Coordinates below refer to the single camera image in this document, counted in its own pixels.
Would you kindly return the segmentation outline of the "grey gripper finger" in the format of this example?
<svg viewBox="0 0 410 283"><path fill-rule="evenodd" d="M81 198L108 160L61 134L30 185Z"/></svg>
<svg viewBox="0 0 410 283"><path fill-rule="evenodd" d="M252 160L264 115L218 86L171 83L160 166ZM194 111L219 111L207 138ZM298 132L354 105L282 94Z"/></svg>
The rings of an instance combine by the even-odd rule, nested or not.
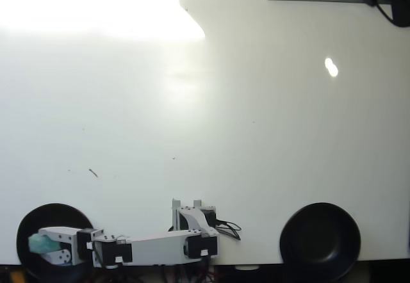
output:
<svg viewBox="0 0 410 283"><path fill-rule="evenodd" d="M72 264L70 250L62 249L41 254L42 259L55 266L69 266Z"/></svg>
<svg viewBox="0 0 410 283"><path fill-rule="evenodd" d="M46 227L39 229L38 233L60 243L72 242L72 228L70 227Z"/></svg>

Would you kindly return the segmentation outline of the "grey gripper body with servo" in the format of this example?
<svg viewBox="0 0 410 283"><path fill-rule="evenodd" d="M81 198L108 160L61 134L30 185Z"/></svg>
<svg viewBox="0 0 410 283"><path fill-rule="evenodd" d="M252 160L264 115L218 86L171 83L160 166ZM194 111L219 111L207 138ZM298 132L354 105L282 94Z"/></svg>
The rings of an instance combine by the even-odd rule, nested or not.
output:
<svg viewBox="0 0 410 283"><path fill-rule="evenodd" d="M71 263L81 264L91 262L100 264L97 245L95 241L98 237L104 235L103 229L77 229L69 228L69 244L71 247Z"/></svg>

